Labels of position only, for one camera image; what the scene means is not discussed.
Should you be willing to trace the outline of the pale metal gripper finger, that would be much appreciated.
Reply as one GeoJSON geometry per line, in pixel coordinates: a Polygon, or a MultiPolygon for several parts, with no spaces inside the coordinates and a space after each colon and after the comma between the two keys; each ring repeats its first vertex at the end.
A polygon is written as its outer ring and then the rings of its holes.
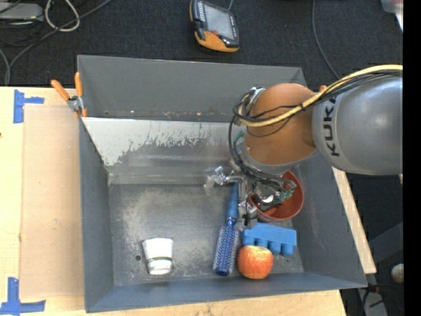
{"type": "Polygon", "coordinates": [[[258,223],[258,210],[255,205],[244,201],[238,206],[237,229],[240,231],[250,230],[258,223]]]}
{"type": "Polygon", "coordinates": [[[233,184],[235,179],[232,174],[226,174],[222,166],[206,168],[204,170],[205,182],[203,188],[206,195],[211,195],[215,186],[227,186],[233,184]]]}

